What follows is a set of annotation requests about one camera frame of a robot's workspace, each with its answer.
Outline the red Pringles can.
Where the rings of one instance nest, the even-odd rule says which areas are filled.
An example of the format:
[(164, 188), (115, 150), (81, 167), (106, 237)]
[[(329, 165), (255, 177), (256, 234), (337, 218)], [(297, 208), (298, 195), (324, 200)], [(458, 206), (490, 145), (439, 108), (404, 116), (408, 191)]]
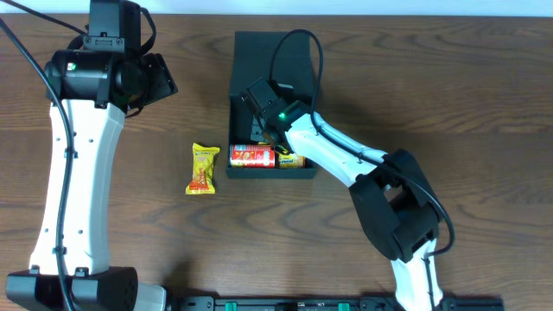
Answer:
[(235, 168), (275, 168), (276, 152), (270, 145), (233, 144), (230, 165)]

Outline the yellow-orange biscuit packet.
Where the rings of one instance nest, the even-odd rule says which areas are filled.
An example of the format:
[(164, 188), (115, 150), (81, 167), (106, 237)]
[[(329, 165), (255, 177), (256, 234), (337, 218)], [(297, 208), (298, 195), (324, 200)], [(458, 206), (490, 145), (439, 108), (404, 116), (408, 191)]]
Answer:
[(297, 153), (278, 156), (278, 167), (281, 169), (304, 168), (306, 158)]

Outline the dark green gift box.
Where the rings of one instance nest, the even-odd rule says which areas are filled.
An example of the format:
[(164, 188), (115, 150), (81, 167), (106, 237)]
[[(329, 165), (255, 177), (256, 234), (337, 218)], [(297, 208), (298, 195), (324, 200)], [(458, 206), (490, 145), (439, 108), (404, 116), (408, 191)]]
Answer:
[(292, 35), (283, 45), (284, 32), (237, 31), (228, 98), (230, 117), (228, 146), (250, 145), (253, 116), (240, 98), (247, 86), (260, 78), (273, 79), (293, 87), (293, 94), (308, 103), (314, 92), (316, 74), (310, 59), (309, 37)]

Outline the yellow-red snack packet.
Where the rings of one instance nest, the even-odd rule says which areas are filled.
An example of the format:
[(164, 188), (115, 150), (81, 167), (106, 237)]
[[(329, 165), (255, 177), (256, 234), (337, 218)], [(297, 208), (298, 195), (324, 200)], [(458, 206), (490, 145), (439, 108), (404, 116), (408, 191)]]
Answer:
[(198, 143), (193, 144), (193, 174), (188, 183), (186, 194), (215, 194), (213, 172), (215, 158), (220, 152), (219, 147), (205, 147)]

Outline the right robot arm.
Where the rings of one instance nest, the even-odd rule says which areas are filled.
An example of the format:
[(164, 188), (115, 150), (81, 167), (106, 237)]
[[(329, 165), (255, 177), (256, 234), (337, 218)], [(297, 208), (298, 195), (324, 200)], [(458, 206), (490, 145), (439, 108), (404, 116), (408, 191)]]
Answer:
[(399, 305), (437, 309), (443, 293), (434, 255), (442, 208), (414, 157), (356, 142), (310, 106), (282, 97), (279, 86), (264, 79), (239, 98), (276, 152), (303, 156), (348, 188), (365, 235), (391, 261)]

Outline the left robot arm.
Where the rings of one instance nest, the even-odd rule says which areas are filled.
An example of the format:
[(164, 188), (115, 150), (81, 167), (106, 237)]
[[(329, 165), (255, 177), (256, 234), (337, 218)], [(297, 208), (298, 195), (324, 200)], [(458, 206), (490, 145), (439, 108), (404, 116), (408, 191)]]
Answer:
[(142, 6), (92, 0), (89, 23), (36, 71), (47, 88), (52, 155), (41, 231), (6, 295), (27, 310), (167, 310), (167, 290), (111, 264), (108, 205), (118, 139), (129, 117), (174, 95)]

